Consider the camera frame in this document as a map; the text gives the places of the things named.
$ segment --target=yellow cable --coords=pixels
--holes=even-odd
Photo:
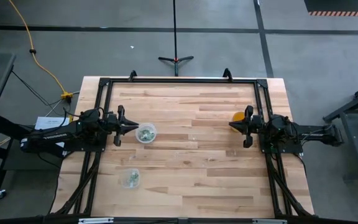
[[[19,12],[19,10],[16,8],[15,4],[13,4],[13,2],[12,2],[11,0],[9,0],[9,2],[11,3],[12,7],[15,9],[15,11],[17,12],[17,14],[20,16],[20,18],[22,19],[22,22],[23,22],[23,24],[24,24],[24,26],[25,26],[25,29],[26,29],[26,31],[27,31],[27,33],[28,33],[28,35],[29,35],[31,49],[34,49],[34,45],[33,45],[33,42],[32,42],[32,37],[31,37],[31,34],[30,34],[30,30],[29,30],[29,28],[28,28],[28,26],[27,26],[27,23],[25,22],[25,20],[24,20],[22,14],[21,14],[21,13]],[[55,81],[59,84],[60,88],[61,88],[62,91],[63,91],[63,94],[61,95],[61,97],[62,97],[63,99],[73,97],[73,93],[67,92],[67,91],[63,88],[63,85],[62,85],[62,84],[59,82],[59,80],[56,78],[56,76],[55,76],[54,74],[52,74],[52,72],[48,71],[48,70],[47,70],[46,68],[44,68],[41,64],[38,63],[37,58],[35,57],[35,54],[34,54],[33,52],[32,52],[31,54],[32,54],[32,58],[34,59],[35,63],[36,63],[42,70],[44,70],[44,71],[47,72],[50,76],[52,76],[52,77],[55,79]]]

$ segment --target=yellow object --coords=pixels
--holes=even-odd
[[[27,27],[27,23],[25,22],[22,14],[19,12],[19,10],[16,8],[15,4],[13,4],[12,0],[9,0],[9,2],[11,3],[12,7],[15,9],[15,11],[17,12],[17,14],[20,16],[20,18],[22,19],[22,22],[25,26],[25,29],[27,31],[27,34],[29,35],[29,39],[30,39],[30,45],[31,45],[31,49],[30,49],[30,53],[32,54],[32,58],[34,59],[35,63],[42,69],[44,70],[45,72],[47,72],[50,76],[52,76],[52,78],[55,79],[55,81],[57,82],[57,84],[60,86],[60,88],[62,89],[63,91],[63,94],[61,95],[62,99],[67,99],[67,98],[72,98],[73,97],[73,94],[72,93],[69,93],[67,92],[64,88],[63,88],[63,85],[59,82],[59,80],[56,78],[56,76],[54,74],[52,74],[52,72],[50,72],[49,70],[47,70],[46,68],[44,68],[41,64],[38,63],[37,61],[37,58],[35,57],[35,49],[34,49],[34,45],[32,43],[32,37],[31,37],[31,34],[30,34],[30,30],[29,28]]]
[[[242,121],[245,118],[244,112],[236,112],[233,115],[232,121]]]

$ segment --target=gray floor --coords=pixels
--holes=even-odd
[[[166,0],[15,0],[31,25],[98,27],[173,27]],[[358,30],[358,17],[311,17],[303,1],[260,0],[266,29]],[[252,0],[181,0],[178,27],[257,28]],[[0,24],[21,25],[7,1],[0,1]],[[173,56],[172,33],[32,32],[39,61],[69,91],[80,89],[85,75],[172,76],[158,56]],[[294,120],[322,124],[330,111],[358,90],[358,35],[268,35],[274,76],[284,78]],[[15,71],[48,101],[57,100],[55,82],[34,65],[27,34],[0,31],[0,52],[17,55]],[[182,76],[221,76],[228,67],[235,77],[266,77],[258,34],[178,34],[179,57],[194,55]],[[0,100],[0,114],[31,124],[49,109],[11,77]],[[348,145],[305,145],[305,162],[314,210],[326,218],[358,221],[358,181],[342,175],[354,166]],[[9,195],[0,200],[0,218],[46,214],[53,200],[57,172],[10,172],[4,182]]]

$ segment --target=tripod base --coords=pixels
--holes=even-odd
[[[175,76],[178,77],[179,76],[179,63],[184,61],[184,60],[191,60],[193,59],[193,56],[189,56],[189,57],[184,57],[184,58],[165,58],[165,57],[158,57],[159,60],[166,60],[169,62],[172,62],[174,64],[175,67]]]

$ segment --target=wooden table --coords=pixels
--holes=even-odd
[[[76,114],[93,108],[99,78],[84,77]],[[291,118],[283,79],[268,79],[268,88],[273,112]],[[116,112],[124,105],[127,119],[153,123],[158,134],[153,143],[140,144],[133,131],[122,137],[121,147],[113,145],[113,135],[108,137],[92,216],[273,217],[258,138],[254,136],[253,146],[244,149],[244,137],[228,125],[236,111],[247,105],[256,108],[254,96],[248,84],[115,83],[110,109]],[[77,187],[83,156],[75,152],[63,161],[52,211]],[[313,213],[301,162],[284,154],[283,163],[288,187]],[[119,183],[119,174],[128,168],[140,170],[138,189],[124,189]]]

